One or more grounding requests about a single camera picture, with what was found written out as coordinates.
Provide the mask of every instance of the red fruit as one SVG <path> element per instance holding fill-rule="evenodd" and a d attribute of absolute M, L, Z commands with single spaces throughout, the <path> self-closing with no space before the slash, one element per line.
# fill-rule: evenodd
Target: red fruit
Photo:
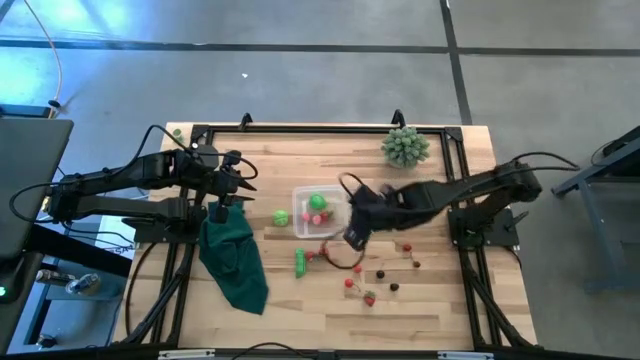
<path fill-rule="evenodd" d="M 369 306 L 373 306 L 373 304 L 375 304 L 375 302 L 376 302 L 376 298 L 370 297 L 370 296 L 365 296 L 364 297 L 364 302 Z"/>

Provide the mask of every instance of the gray floor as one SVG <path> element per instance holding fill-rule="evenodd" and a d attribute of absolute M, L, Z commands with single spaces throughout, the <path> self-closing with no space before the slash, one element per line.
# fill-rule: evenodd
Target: gray floor
<path fill-rule="evenodd" d="M 31 0 L 59 40 L 443 46 L 437 0 Z M 639 48 L 633 0 L 450 0 L 460 46 Z M 41 40 L 16 1 L 0 39 Z M 62 162 L 89 171 L 127 161 L 144 129 L 168 121 L 460 124 L 448 55 L 62 50 Z M 461 56 L 473 123 L 499 161 L 547 150 L 588 164 L 595 148 L 638 125 L 640 58 Z M 0 48 L 1 102 L 42 104 L 57 74 L 47 49 Z M 157 149 L 155 135 L 148 149 Z M 564 173 L 540 173 L 546 189 Z M 540 344 L 640 357 L 640 296 L 587 295 L 599 249 L 578 196 L 546 191 L 519 225 Z"/>

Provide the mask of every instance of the succulent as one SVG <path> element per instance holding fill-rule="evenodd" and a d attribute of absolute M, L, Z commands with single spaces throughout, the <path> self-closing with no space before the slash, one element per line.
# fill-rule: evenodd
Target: succulent
<path fill-rule="evenodd" d="M 393 129 L 382 141 L 381 150 L 387 162 L 397 168 L 414 168 L 429 157 L 429 142 L 416 128 Z"/>

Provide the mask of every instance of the wooden tabletop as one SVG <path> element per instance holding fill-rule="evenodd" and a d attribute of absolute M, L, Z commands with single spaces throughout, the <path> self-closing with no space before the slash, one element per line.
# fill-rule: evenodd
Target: wooden tabletop
<path fill-rule="evenodd" d="M 167 129 L 182 130 L 189 139 L 193 123 L 169 123 Z M 488 170 L 495 157 L 485 126 L 464 126 L 463 135 L 471 174 Z M 292 221 L 286 228 L 272 224 L 272 214 L 292 212 L 292 191 L 298 186 L 335 185 L 337 175 L 350 171 L 372 189 L 383 183 L 402 186 L 412 181 L 445 181 L 442 149 L 436 136 L 427 136 L 430 157 L 413 170 L 385 165 L 380 151 L 384 135 L 376 134 L 256 134 L 217 133 L 214 146 L 220 152 L 239 150 L 256 164 L 260 174 L 250 181 L 257 192 L 242 190 L 256 198 L 245 204 L 269 286 L 262 316 L 232 308 L 198 260 L 193 262 L 187 293 L 181 347 L 243 348 L 278 341 L 295 348 L 437 350 L 471 349 L 472 341 L 458 254 L 451 247 L 444 212 L 429 224 L 404 232 L 379 232 L 371 236 L 364 271 L 338 270 L 324 261 L 307 266 L 307 274 L 294 275 L 295 249 L 318 250 L 320 240 L 300 240 Z M 175 148 L 165 137 L 162 150 Z M 248 168 L 240 166 L 243 174 Z M 150 200 L 178 196 L 179 189 L 153 191 Z M 352 263 L 357 255 L 337 237 L 329 250 L 336 261 Z M 401 250 L 409 243 L 422 263 L 413 269 Z M 134 266 L 145 247 L 136 252 Z M 141 266 L 133 288 L 131 320 L 135 325 L 158 296 L 168 246 L 159 244 Z M 494 298 L 513 325 L 529 341 L 535 333 L 525 287 L 514 256 L 501 248 L 486 249 Z M 382 280 L 376 271 L 384 270 Z M 346 289 L 351 277 L 363 290 L 376 292 L 368 307 L 355 289 Z M 397 292 L 389 284 L 397 282 Z M 171 325 L 174 299 L 165 317 L 163 339 Z M 486 314 L 479 307 L 485 339 L 489 338 Z M 124 338 L 124 312 L 120 312 L 114 340 Z"/>

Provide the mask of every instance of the green cloth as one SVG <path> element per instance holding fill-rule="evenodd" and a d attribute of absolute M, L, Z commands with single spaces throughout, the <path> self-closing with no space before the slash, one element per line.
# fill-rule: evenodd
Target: green cloth
<path fill-rule="evenodd" d="M 209 203 L 213 214 L 216 203 Z M 253 231 L 244 217 L 242 204 L 229 208 L 224 224 L 207 218 L 200 228 L 200 261 L 220 286 L 231 306 L 253 314 L 262 314 L 269 288 L 264 276 L 260 252 Z"/>

